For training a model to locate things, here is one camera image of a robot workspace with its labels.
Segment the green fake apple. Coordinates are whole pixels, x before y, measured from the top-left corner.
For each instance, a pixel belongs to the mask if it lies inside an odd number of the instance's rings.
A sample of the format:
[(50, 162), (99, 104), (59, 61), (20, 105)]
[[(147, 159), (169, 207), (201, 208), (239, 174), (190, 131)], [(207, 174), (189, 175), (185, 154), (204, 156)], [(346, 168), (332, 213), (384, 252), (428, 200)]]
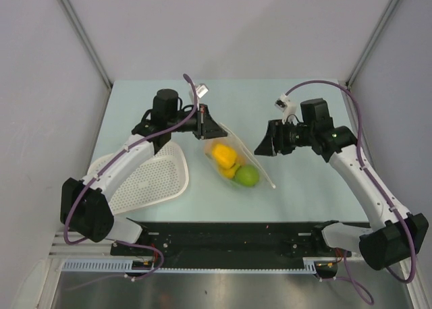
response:
[(254, 165), (243, 165), (240, 166), (234, 176), (234, 181), (237, 184), (246, 187), (253, 187), (259, 183), (260, 174), (258, 169)]

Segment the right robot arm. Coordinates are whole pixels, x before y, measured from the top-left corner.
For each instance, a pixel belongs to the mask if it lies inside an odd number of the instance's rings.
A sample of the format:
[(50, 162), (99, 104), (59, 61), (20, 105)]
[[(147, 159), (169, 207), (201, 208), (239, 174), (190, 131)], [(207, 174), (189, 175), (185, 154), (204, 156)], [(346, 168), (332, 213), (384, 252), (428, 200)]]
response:
[(297, 106), (287, 97), (277, 99), (281, 119), (270, 120), (255, 155), (288, 155), (309, 146), (347, 183), (369, 220), (368, 229), (328, 221), (315, 227), (311, 247), (319, 256), (335, 248), (360, 254), (374, 270), (416, 256), (429, 222), (421, 213), (412, 214), (401, 204), (367, 161), (357, 139), (346, 126), (335, 127), (327, 102), (311, 99), (300, 104), (302, 121), (294, 123)]

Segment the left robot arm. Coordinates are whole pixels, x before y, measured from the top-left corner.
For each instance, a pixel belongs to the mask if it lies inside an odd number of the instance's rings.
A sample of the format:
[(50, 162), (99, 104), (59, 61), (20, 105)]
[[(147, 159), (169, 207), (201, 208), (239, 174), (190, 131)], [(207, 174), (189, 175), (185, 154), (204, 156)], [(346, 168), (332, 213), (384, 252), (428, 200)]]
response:
[(124, 145), (96, 171), (82, 179), (67, 179), (61, 188), (60, 221), (68, 245), (77, 244), (68, 237), (70, 230), (82, 235), (82, 241), (108, 239), (124, 242), (133, 254), (145, 253), (149, 238), (142, 225), (117, 218), (109, 207), (116, 190), (144, 162), (150, 160), (171, 140), (175, 132), (191, 132), (199, 140), (224, 138), (227, 132), (211, 117), (208, 106), (199, 99), (208, 91), (204, 84), (192, 85), (192, 103), (184, 106), (173, 89), (161, 89), (134, 127)]

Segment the clear zip top bag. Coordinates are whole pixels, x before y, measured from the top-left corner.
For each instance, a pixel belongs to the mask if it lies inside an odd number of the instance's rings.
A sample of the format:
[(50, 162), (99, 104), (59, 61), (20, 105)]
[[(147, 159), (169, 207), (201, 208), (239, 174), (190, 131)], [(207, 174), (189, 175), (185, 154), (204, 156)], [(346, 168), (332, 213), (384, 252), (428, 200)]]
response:
[(218, 176), (235, 189), (276, 189), (269, 174), (245, 143), (223, 123), (219, 126), (227, 136), (207, 140), (203, 147), (204, 155)]

